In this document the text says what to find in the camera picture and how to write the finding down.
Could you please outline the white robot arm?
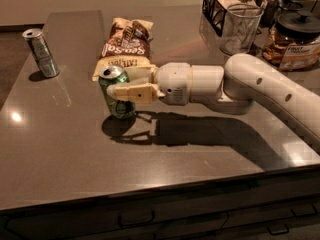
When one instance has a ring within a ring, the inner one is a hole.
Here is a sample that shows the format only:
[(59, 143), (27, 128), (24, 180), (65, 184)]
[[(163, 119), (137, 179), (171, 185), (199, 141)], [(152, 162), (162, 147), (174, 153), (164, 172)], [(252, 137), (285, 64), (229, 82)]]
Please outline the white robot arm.
[(257, 102), (310, 146), (320, 143), (320, 96), (252, 55), (233, 55), (224, 66), (171, 62), (161, 67), (131, 67), (126, 72), (127, 83), (106, 88), (116, 100), (150, 104), (159, 99), (181, 106), (200, 103), (233, 115), (247, 113)]

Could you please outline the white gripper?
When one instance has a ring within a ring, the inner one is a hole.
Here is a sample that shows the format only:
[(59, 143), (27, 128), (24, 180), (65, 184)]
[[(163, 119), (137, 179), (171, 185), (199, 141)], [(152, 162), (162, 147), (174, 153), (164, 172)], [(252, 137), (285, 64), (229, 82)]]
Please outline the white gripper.
[(167, 105), (186, 105), (190, 96), (191, 66), (171, 62), (157, 69), (155, 65), (127, 67), (131, 82), (145, 84), (113, 84), (107, 88), (107, 94), (115, 100), (137, 104), (151, 104), (159, 98)]

